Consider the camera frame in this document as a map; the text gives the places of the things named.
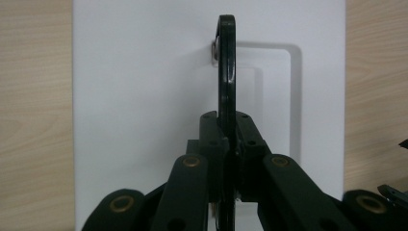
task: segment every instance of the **wooden surface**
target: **wooden surface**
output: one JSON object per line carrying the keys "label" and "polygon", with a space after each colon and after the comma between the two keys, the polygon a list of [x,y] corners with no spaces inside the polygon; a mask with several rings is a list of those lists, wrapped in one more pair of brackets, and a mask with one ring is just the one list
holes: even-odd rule
{"label": "wooden surface", "polygon": [[[408,190],[408,1],[347,1],[346,190]],[[73,230],[71,2],[0,1],[0,230]]]}
{"label": "wooden surface", "polygon": [[408,1],[347,1],[345,190],[408,191]]}
{"label": "wooden surface", "polygon": [[72,230],[71,3],[0,1],[0,230]]}

